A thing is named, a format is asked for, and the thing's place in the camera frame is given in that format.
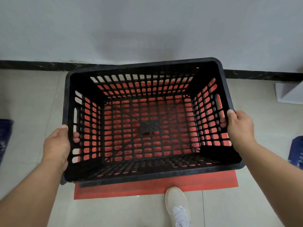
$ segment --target tile floor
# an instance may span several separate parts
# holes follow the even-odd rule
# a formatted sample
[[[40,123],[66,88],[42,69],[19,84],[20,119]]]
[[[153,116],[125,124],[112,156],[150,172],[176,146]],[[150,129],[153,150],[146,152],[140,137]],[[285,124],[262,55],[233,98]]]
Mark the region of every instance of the tile floor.
[[[0,198],[41,160],[42,144],[62,122],[66,72],[0,70],[0,118],[14,120],[0,167]],[[257,141],[287,159],[303,135],[303,105],[278,103],[274,82],[228,79],[234,107],[255,123]],[[267,226],[281,222],[247,168],[238,188],[186,192],[195,226]],[[73,200],[74,185],[59,187],[48,226],[170,226],[164,195]]]

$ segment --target marble baseboard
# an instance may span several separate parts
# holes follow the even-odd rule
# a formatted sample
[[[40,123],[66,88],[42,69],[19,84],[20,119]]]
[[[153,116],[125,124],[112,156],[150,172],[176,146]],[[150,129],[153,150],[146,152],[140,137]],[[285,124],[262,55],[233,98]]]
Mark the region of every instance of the marble baseboard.
[[[77,68],[105,67],[106,64],[81,64],[40,61],[1,61],[0,69],[72,71]],[[250,80],[303,81],[303,73],[224,70],[226,78]]]

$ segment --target red floor mat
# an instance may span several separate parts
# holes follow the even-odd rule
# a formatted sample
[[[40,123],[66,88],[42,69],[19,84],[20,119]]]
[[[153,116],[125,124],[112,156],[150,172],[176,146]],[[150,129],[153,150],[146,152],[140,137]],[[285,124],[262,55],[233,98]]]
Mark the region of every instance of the red floor mat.
[[[223,189],[238,187],[238,181],[236,172],[230,170],[84,188],[76,183],[74,199],[162,194],[172,186],[179,187],[182,191]]]

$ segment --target white sneaker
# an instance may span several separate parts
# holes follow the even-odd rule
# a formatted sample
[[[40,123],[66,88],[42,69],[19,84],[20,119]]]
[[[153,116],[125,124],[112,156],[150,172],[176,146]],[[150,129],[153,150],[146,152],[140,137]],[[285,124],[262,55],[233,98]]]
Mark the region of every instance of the white sneaker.
[[[165,193],[165,206],[173,227],[192,227],[188,201],[182,190],[169,188]]]

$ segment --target black plastic basket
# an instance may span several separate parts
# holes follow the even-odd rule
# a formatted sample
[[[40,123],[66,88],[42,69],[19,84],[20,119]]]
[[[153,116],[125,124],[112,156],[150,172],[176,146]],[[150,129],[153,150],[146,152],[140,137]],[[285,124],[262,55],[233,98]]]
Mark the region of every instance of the black plastic basket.
[[[86,187],[240,169],[244,163],[219,126],[228,109],[232,101],[215,58],[69,72],[63,124],[71,152],[62,183]]]

